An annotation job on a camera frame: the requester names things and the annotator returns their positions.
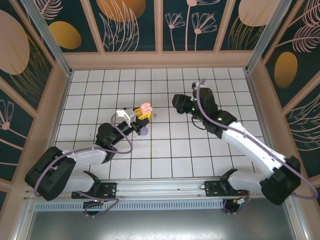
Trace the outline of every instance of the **flower illustration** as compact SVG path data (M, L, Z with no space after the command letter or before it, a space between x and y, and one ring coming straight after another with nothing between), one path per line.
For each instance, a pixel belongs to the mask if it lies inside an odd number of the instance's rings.
M186 0L186 3L190 7L195 7L197 5L211 5L211 4L217 4L220 0Z
M217 25L214 25L216 20L214 13L204 13L199 19L199 13L192 14L192 25L195 33L194 50L197 50L197 38L198 34L211 33L217 30Z
M179 13L179 14L174 13L174 14L172 14L172 16L171 16L170 13L167 13L165 15L165 20L166 20L166 23L168 24L168 26L170 28L171 42L172 42L173 51L176 51L175 44L174 44L174 38L172 36L172 29L183 27L185 25L185 22L183 21L181 13Z
M14 104L10 101L7 107L4 100L0 100L0 129L8 130L10 128L10 121L14 113Z
M14 114L14 108L15 108L15 105L12 102L8 101L7 105L6 105L6 103L3 99L0 100L0 130L4 130L4 131L9 130L9 131L13 132L14 134L26 139L27 138L26 136L23 136L20 133L12 130L10 128L10 122L11 122L12 116ZM17 146L11 142L8 142L4 139L0 138L0 142L4 143L6 145L9 145L13 148L23 150L22 147Z

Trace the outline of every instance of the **floor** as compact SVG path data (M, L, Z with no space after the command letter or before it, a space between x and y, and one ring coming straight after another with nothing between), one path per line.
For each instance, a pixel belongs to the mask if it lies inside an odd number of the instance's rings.
M90 147L99 125L110 122L116 110L149 102L153 116L148 134L130 136L132 153L116 154L110 162L91 165L89 170L100 179L210 177L231 168L259 171L239 150L196 128L190 115L178 114L172 107L174 94L191 96L192 83L203 78L219 107L236 116L263 142L242 68L162 68L75 71L55 145L61 150ZM129 145L121 141L116 148L126 151Z

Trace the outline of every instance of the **black bracket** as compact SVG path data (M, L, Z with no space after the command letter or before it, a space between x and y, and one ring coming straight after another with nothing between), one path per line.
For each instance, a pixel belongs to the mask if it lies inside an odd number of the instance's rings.
M204 182L204 190L205 195L207 197L241 197L242 191L241 190L235 190L235 189L229 189L228 191L225 191L222 189L220 180L215 181L205 181Z
M98 192L92 196L98 199L114 199L117 193L116 182L102 182ZM71 194L72 199L87 199L87 197L73 191Z

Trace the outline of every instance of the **purple cable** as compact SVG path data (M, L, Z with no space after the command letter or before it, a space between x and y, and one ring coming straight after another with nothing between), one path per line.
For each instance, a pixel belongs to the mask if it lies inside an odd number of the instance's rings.
M38 187L39 187L39 184L40 182L42 181L42 179L44 178L44 176L46 175L46 173L50 170L50 168L56 163L58 162L60 159L66 157L66 156L69 156L69 155L73 155L73 154L76 154L76 153L81 153L81 152L86 152L86 151L89 151L89 150L101 150L101 151L105 151L105 152L108 152L108 153L115 153L115 154L129 154L132 152L133 150L133 146L132 146L132 143L130 142L129 138L116 126L115 122L113 121L113 118L115 119L116 118L116 113L112 115L111 117L111 125L125 138L125 140L127 140L127 142L129 143L130 145L130 150L129 151L114 151L114 150L109 150L109 149L104 149L102 147L87 147L87 148L83 148L83 149L79 149L79 150L75 150L75 151L71 151L71 152L67 152L61 156L58 156L55 160L53 160L47 167L46 169L43 171L43 173L40 175L38 181L36 182L35 186L34 186L34 190L33 190L33 193L34 195L36 195L37 197L40 197L41 195L38 194L37 190L38 190ZM109 209L111 209L114 205L116 205L118 202L119 202L119 199L118 198L96 198L96 197L93 197L93 196L89 196L81 191L77 191L78 194L81 194L87 198L90 198L90 199L94 199L94 200L98 200L98 201L105 201L105 202L109 202L109 201L116 201L115 203L113 203L110 207L108 207L106 210L104 211L101 211L99 213L97 213L95 216L98 217L102 214L105 214ZM101 205L102 203L93 203L89 206L87 206L84 210L85 214L87 214L87 209L89 207L92 207L92 206L95 206L95 205Z
M199 87L196 89L196 99L197 99L197 105L199 107L200 112L202 113L202 115L211 123L222 127L222 128L226 128L229 130L232 130L238 134L241 134L242 136L248 138L249 140L251 140L253 143L255 143L258 147L260 147L263 151L265 151L270 157L272 157L273 159L275 159L277 162L279 162L280 164L282 164L283 166L285 166L287 169L289 169L291 172L293 172L295 175L297 175L299 178L301 178L313 191L314 191L314 195L313 196L304 196L304 195L299 195L296 194L295 192L293 192L291 195L297 198L301 198L301 199L317 199L318 197L318 192L315 189L315 187L304 177L302 176L300 173L298 173L296 170L294 170L292 167L290 167L287 163L285 163L284 161L281 161L276 155L274 155L271 151L269 151L267 148L265 148L259 141L255 140L254 138L252 138L250 135L247 135L245 132L242 132L241 130L238 130L236 128L221 124L217 121L212 120L204 111L204 109L201 106L200 103L200 85L205 83L205 79L200 80L199 82Z

